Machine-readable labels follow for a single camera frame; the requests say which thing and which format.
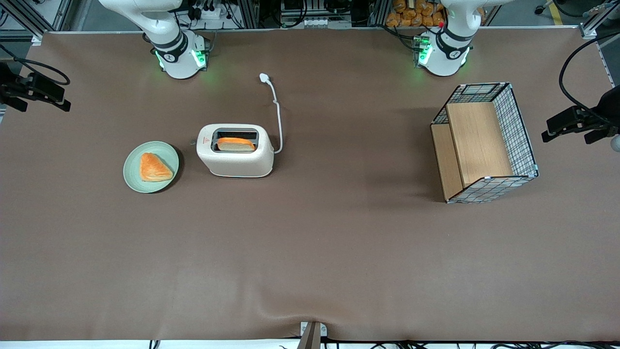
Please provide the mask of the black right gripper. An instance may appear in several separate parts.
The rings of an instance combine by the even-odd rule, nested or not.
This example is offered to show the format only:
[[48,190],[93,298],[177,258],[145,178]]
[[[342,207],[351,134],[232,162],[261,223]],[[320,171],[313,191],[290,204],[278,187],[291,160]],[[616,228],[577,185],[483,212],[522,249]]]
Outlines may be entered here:
[[30,101],[42,101],[64,112],[69,112],[71,102],[64,97],[65,89],[42,74],[29,73],[21,78],[15,74],[6,62],[0,63],[0,103],[20,112],[25,112]]

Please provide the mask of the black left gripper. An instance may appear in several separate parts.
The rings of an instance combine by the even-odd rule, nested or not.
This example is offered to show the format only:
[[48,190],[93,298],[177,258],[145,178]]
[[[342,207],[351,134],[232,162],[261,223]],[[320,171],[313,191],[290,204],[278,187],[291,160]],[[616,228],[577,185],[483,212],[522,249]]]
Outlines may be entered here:
[[568,133],[582,133],[585,143],[590,145],[604,138],[615,137],[620,127],[620,86],[609,89],[599,100],[599,116],[612,126],[602,126],[600,119],[592,113],[571,106],[547,119],[547,130],[541,133],[544,143]]

